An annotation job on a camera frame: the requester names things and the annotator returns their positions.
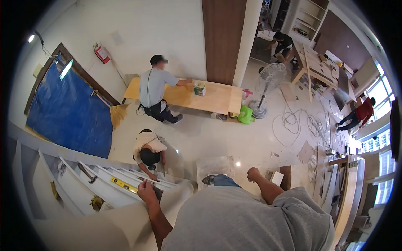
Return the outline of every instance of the stand fan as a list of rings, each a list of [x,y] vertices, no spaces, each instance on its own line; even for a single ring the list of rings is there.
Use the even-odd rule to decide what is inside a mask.
[[[252,116],[255,118],[265,118],[267,115],[267,107],[263,103],[265,96],[275,90],[282,82],[286,75],[286,67],[283,63],[272,63],[265,68],[259,70],[260,76],[258,83],[264,86],[264,93],[261,100],[252,100],[248,107],[252,109]]]

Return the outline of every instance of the brown wall panel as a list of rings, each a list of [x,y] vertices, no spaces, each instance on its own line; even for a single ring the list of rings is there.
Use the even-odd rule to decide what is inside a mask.
[[[202,0],[207,80],[233,84],[247,0]]]
[[[355,72],[371,57],[359,38],[330,10],[318,32],[314,50],[321,54],[329,50]]]

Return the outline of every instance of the red shirt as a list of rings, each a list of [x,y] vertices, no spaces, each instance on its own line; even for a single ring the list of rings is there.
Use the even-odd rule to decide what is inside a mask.
[[[361,104],[361,106],[356,108],[356,116],[359,119],[359,121],[363,121],[362,126],[369,120],[369,118],[373,115],[373,106],[371,105],[371,101],[369,98],[366,98],[366,100]]]

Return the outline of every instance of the hand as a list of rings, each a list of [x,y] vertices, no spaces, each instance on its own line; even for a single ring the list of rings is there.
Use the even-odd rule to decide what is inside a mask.
[[[144,180],[138,186],[137,194],[145,202],[145,204],[147,204],[148,207],[155,203],[159,204],[159,201],[152,186],[153,185],[150,180]]]
[[[259,176],[261,176],[260,170],[256,167],[252,167],[247,171],[247,179],[250,182],[254,183]]]
[[[152,179],[152,180],[158,180],[158,178],[156,177],[156,175],[155,174],[149,174],[148,175],[149,177],[150,177],[150,179]]]

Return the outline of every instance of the black t-shirt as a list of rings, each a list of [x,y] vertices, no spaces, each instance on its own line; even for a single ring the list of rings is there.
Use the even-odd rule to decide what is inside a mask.
[[[292,38],[289,37],[289,36],[286,35],[286,34],[283,34],[283,41],[278,41],[278,44],[279,44],[281,47],[288,48],[288,49],[290,49],[290,50],[293,49],[293,47],[295,46],[295,45],[293,44]]]

